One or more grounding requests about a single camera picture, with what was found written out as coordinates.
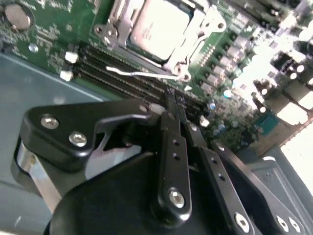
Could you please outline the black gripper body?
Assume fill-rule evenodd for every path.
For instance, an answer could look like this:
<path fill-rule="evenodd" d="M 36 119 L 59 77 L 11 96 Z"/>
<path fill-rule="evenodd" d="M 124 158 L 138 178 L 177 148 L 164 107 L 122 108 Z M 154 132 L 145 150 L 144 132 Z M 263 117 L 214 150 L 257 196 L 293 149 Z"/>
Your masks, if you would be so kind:
<path fill-rule="evenodd" d="M 137 155 L 73 188 L 51 218 L 50 235 L 229 235 L 209 183 L 190 170 L 192 214 L 166 228 L 151 212 L 158 159 Z"/>

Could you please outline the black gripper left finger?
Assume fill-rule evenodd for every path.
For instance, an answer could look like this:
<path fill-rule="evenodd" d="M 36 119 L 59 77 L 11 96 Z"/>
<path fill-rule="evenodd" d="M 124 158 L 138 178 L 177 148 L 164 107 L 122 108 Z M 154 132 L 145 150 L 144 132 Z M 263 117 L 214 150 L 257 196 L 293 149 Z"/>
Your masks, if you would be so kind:
<path fill-rule="evenodd" d="M 112 132 L 120 125 L 159 126 L 161 165 L 156 209 L 166 219 L 186 221 L 192 211 L 184 100 L 173 90 L 165 94 L 165 109 L 157 114 L 143 101 L 39 106 L 23 116 L 16 163 L 28 174 L 51 212 L 62 197 L 86 177 L 89 161 L 102 155 Z"/>

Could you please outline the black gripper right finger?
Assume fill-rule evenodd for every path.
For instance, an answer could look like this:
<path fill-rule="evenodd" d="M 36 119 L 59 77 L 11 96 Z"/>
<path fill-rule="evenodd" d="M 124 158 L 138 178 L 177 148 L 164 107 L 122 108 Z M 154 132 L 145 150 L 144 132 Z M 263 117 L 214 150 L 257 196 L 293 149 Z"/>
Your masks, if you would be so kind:
<path fill-rule="evenodd" d="M 299 218 L 228 147 L 207 147 L 199 128 L 187 120 L 185 100 L 178 116 L 200 173 L 211 185 L 230 235 L 305 235 Z"/>

